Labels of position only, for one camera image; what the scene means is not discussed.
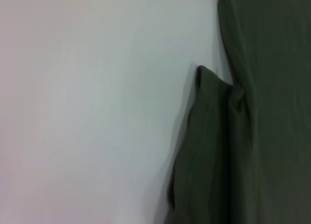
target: white background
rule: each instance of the white background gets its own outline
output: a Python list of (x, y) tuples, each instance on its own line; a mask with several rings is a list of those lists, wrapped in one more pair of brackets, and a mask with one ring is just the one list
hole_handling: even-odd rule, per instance
[(217, 0), (0, 0), (0, 223), (161, 224)]

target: olive green cloth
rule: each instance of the olive green cloth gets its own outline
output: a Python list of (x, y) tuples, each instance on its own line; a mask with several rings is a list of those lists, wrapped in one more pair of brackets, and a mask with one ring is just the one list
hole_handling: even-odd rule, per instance
[(220, 0), (218, 11), (237, 80), (200, 69), (172, 223), (311, 223), (311, 0)]

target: dark green fabric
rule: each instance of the dark green fabric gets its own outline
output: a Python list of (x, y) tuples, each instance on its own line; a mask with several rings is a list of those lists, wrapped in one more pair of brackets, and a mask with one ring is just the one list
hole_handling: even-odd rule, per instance
[(311, 223), (311, 0), (220, 0), (218, 11), (237, 80), (200, 68), (173, 223)]
[(174, 224), (227, 223), (227, 101), (232, 87), (201, 66), (197, 97), (173, 174)]

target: white wall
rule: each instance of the white wall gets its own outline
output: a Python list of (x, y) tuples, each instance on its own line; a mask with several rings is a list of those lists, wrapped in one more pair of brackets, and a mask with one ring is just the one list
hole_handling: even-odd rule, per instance
[(0, 223), (162, 223), (195, 67), (229, 79), (216, 14), (0, 0)]

